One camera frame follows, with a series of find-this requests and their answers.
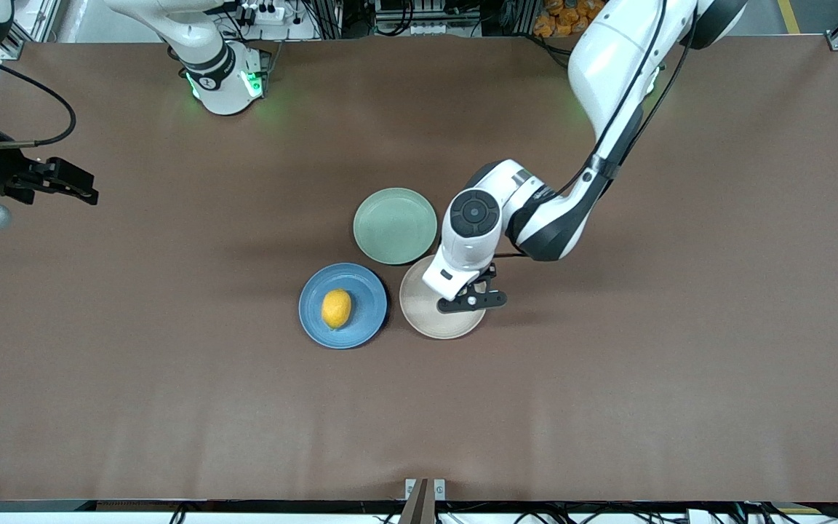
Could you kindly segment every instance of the plate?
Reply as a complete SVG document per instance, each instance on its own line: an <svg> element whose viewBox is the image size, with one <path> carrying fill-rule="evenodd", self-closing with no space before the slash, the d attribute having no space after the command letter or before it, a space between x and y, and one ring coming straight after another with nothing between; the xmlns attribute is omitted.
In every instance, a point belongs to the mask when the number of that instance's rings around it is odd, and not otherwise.
<svg viewBox="0 0 838 524"><path fill-rule="evenodd" d="M422 282L422 274L432 264L432 258L435 256L426 256L406 271L406 276L399 285L399 306L403 316L416 331L429 338L444 341L466 335L480 324L487 311L479 309L458 313L440 312L437 305L440 296Z"/></svg>
<svg viewBox="0 0 838 524"><path fill-rule="evenodd" d="M439 218L428 200L412 189L381 189L355 213L355 242L364 255L398 266L425 255L435 242Z"/></svg>
<svg viewBox="0 0 838 524"><path fill-rule="evenodd" d="M322 321L322 299L332 289L351 295L351 316L338 329ZM383 282L373 271L342 262L325 266L300 293L300 323L313 341L331 349L351 349L369 341L386 321L387 301Z"/></svg>

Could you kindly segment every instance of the white robotic arm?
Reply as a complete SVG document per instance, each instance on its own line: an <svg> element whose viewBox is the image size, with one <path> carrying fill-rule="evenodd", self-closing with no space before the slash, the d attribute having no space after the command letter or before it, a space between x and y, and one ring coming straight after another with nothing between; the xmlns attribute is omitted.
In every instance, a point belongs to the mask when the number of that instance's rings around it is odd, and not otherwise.
<svg viewBox="0 0 838 524"><path fill-rule="evenodd" d="M506 304L503 294L489 289L501 234L533 260L558 260L571 252L638 132L642 99L665 54L682 37L682 44L692 49L721 39L745 4L746 0L611 0L603 7L568 63L568 80L596 133L594 151L564 196L513 160L478 170L445 212L442 245L423 275L442 296L440 311ZM694 33L688 36L694 19ZM481 279L488 289L479 293L474 285Z"/></svg>
<svg viewBox="0 0 838 524"><path fill-rule="evenodd" d="M105 0L150 27L176 52L193 96L216 115L233 115L263 96L267 63L259 50L226 42L204 11L224 0Z"/></svg>

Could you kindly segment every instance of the blue plate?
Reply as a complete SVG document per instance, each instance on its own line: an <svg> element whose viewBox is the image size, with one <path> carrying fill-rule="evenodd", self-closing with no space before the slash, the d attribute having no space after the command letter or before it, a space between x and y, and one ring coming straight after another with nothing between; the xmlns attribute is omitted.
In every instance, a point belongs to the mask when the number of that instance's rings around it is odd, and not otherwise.
<svg viewBox="0 0 838 524"><path fill-rule="evenodd" d="M332 289L351 295L351 317L339 329L322 322L322 299ZM326 348L351 349L370 340L386 319L386 290L370 269L342 262L325 266L306 282L300 294L300 323Z"/></svg>

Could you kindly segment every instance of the green plate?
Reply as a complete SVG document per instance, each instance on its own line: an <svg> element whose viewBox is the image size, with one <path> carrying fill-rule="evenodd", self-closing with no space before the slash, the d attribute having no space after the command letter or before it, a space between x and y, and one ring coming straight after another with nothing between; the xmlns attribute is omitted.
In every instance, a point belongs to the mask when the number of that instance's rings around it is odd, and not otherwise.
<svg viewBox="0 0 838 524"><path fill-rule="evenodd" d="M412 189L381 189L355 213L355 242L383 264L408 264L425 255L438 230L432 205Z"/></svg>

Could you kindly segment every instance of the pile of orange objects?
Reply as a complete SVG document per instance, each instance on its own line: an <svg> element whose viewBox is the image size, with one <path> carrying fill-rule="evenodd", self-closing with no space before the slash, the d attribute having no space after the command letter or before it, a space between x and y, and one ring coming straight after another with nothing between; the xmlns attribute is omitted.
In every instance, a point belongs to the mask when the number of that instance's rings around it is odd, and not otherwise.
<svg viewBox="0 0 838 524"><path fill-rule="evenodd" d="M543 0L545 10L535 19L532 33L547 39L549 36L569 36L581 33L603 9L603 0Z"/></svg>

